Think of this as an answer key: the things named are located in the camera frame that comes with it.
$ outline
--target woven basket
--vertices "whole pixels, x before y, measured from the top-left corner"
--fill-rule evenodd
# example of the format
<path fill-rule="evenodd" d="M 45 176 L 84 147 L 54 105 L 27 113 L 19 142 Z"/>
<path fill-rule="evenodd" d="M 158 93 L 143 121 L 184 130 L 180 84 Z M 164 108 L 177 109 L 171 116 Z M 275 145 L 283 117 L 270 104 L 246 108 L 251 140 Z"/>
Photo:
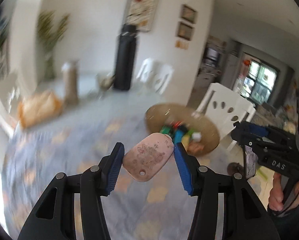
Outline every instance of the woven basket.
<path fill-rule="evenodd" d="M 145 114 L 147 129 L 151 133 L 160 132 L 165 121 L 182 121 L 202 134 L 201 143 L 205 145 L 204 150 L 195 156 L 202 156 L 210 153 L 219 145 L 219 132 L 216 126 L 204 115 L 194 109 L 178 104 L 154 105 Z"/>

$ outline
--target framed picture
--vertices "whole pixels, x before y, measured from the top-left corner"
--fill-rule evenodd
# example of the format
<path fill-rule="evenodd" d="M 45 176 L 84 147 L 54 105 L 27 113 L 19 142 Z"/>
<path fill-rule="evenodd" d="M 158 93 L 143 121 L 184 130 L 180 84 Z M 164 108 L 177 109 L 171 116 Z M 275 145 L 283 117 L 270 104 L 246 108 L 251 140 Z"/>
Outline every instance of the framed picture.
<path fill-rule="evenodd" d="M 128 0 L 125 23 L 137 25 L 137 30 L 149 32 L 152 29 L 158 0 Z"/>
<path fill-rule="evenodd" d="M 192 9 L 191 7 L 183 4 L 181 16 L 182 19 L 189 21 L 190 23 L 196 23 L 197 11 Z"/>
<path fill-rule="evenodd" d="M 179 22 L 178 33 L 177 33 L 178 37 L 191 41 L 193 32 L 194 32 L 194 28 L 192 26 L 189 26 L 183 22 Z"/>

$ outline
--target pink plastic tag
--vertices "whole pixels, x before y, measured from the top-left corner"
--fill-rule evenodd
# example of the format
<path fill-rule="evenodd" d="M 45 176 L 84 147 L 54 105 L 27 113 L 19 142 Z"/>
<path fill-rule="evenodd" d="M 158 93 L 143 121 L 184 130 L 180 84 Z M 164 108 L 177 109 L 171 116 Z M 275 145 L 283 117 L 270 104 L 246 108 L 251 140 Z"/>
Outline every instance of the pink plastic tag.
<path fill-rule="evenodd" d="M 146 182 L 167 163 L 174 152 L 170 136 L 153 133 L 134 146 L 123 158 L 123 166 L 133 179 Z"/>

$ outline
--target person's hand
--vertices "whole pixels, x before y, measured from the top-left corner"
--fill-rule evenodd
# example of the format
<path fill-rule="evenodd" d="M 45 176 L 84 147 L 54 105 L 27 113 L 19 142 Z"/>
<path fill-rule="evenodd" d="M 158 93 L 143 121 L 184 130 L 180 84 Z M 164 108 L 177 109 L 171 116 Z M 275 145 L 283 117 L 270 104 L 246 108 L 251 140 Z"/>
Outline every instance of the person's hand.
<path fill-rule="evenodd" d="M 268 199 L 268 206 L 273 211 L 282 211 L 283 210 L 283 190 L 281 187 L 281 174 L 275 172 L 273 176 L 273 188 L 270 191 L 269 199 Z M 299 182 L 294 187 L 295 195 L 299 192 Z M 288 210 L 296 208 L 299 205 L 299 195 L 295 202 L 291 205 Z"/>

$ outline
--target white dining chair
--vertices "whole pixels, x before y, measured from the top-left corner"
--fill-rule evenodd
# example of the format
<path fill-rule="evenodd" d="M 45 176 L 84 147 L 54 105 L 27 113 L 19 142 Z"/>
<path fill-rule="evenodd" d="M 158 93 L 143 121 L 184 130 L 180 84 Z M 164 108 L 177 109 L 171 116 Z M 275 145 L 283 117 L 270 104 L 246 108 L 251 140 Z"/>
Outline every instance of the white dining chair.
<path fill-rule="evenodd" d="M 204 113 L 216 125 L 222 140 L 233 129 L 235 122 L 250 122 L 256 112 L 254 104 L 219 83 L 212 83 L 197 112 Z M 227 148 L 231 150 L 236 141 Z"/>
<path fill-rule="evenodd" d="M 155 72 L 153 87 L 156 93 L 162 95 L 173 77 L 174 69 L 171 65 L 162 64 Z"/>
<path fill-rule="evenodd" d="M 154 90 L 156 93 L 163 94 L 171 81 L 174 69 L 171 65 L 163 64 L 152 58 L 143 61 L 140 71 L 136 76 L 136 80 L 146 86 L 148 89 Z"/>
<path fill-rule="evenodd" d="M 141 69 L 136 76 L 136 80 L 143 84 L 149 84 L 154 77 L 155 68 L 158 64 L 158 61 L 152 58 L 147 58 L 144 60 Z"/>

